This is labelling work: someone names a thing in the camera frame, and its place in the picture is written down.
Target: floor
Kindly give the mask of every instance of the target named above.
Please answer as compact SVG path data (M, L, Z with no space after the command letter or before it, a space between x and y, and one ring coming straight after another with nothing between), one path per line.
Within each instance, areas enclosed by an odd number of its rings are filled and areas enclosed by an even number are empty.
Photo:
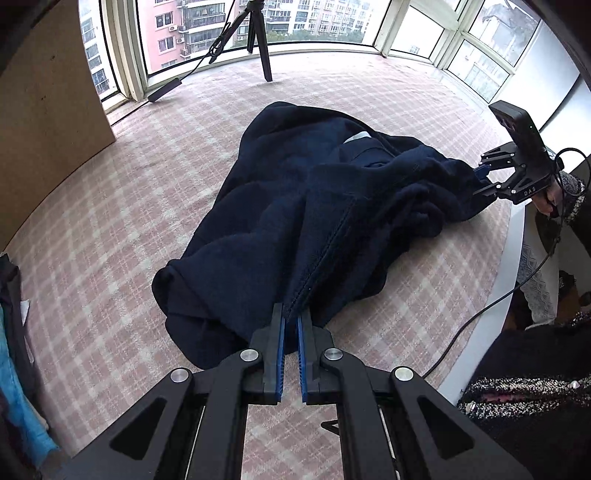
M284 100L345 111L472 166L502 142L485 108L423 65L349 53L274 56L271 63L272 84L258 59L220 66L118 123L117 142L52 192L9 245L23 271L23 297L32 300L27 325L42 402L68 453L168 371L194 369L166 334L151 280L183 253L244 129L265 105ZM417 241L379 295L331 321L337 344L377 368L425 371L491 295L510 216L507 202L495 202L437 238ZM445 379L471 333L460 337L433 385ZM319 427L334 408L302 405L292 355L284 399L272 414L250 409L243 477L341 478L338 438Z

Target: metal screw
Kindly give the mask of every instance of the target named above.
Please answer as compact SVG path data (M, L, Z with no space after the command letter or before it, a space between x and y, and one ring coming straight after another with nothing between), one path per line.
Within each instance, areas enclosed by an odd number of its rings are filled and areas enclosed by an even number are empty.
M189 372L184 368L177 368L170 372L170 380L174 383L182 383L189 378Z
M406 367L399 367L394 371L394 375L402 382L408 382L414 376L413 371Z
M340 360L343 358L343 352L341 352L338 348L327 348L324 351L324 356L327 360Z
M240 358L242 358L245 362L254 362L258 358L258 352L253 350L252 348L247 348L240 352Z

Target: tripod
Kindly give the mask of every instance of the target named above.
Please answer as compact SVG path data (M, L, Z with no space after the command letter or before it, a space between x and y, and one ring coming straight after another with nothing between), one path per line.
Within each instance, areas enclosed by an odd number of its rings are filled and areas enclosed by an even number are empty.
M240 24L244 19L250 15L251 20L248 25L248 39L246 41L246 50L248 53L252 53L255 47L255 36L258 41L259 51L261 52L261 63L262 71L265 75L267 82L272 82L273 77L271 76L271 61L269 60L269 48L267 46L267 33L265 32L265 19L262 16L262 9L265 6L264 0L250 0L246 4L244 12L236 17L232 25L228 27L226 32L223 34L221 42L217 45L213 51L209 63L216 61L217 57L222 53L226 43L232 38L234 32L238 30Z

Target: clothes pile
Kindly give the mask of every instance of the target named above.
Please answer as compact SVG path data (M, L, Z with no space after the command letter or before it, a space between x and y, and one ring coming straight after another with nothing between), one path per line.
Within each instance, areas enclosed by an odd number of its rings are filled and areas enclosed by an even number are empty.
M200 368L246 348L282 302L286 351L309 306L324 326L375 295L418 237L468 220L492 199L461 160L344 113L276 102L246 129L238 159L185 253L159 270L166 328Z

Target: wooden board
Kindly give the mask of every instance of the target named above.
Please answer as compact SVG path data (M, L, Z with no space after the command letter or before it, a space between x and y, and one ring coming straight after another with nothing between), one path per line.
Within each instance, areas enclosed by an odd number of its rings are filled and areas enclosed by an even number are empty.
M54 188L114 141L77 0L61 0L0 76L0 251Z

